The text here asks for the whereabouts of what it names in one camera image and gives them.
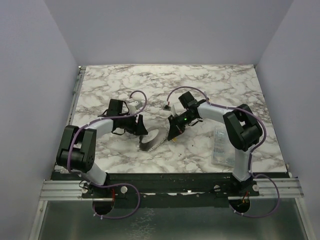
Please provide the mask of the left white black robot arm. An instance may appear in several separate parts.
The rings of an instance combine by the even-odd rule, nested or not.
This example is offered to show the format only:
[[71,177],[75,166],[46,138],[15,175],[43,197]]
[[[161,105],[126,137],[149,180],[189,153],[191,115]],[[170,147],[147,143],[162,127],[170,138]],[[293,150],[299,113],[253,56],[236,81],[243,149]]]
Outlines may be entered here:
[[144,136],[148,131],[139,106],[123,100],[111,99],[108,108],[83,127],[67,125],[56,155],[56,164],[69,172],[80,174],[93,183],[97,196],[106,197],[111,190],[108,173],[95,163],[97,139],[114,134],[116,129],[135,136]]

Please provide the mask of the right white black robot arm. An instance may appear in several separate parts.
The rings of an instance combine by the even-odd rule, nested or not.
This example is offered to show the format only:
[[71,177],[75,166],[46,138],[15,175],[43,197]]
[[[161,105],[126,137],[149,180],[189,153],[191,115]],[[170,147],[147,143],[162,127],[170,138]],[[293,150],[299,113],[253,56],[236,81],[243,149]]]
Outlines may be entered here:
[[242,195],[248,189],[246,181],[252,177],[252,153],[266,140],[267,131],[263,122],[246,104],[237,107],[213,104],[206,95],[198,101],[189,91],[178,99],[185,112],[179,115],[172,113],[168,117],[167,140],[180,136],[194,120],[209,119],[224,124],[228,139],[235,148],[232,172],[235,180],[230,182],[229,189],[236,196]]

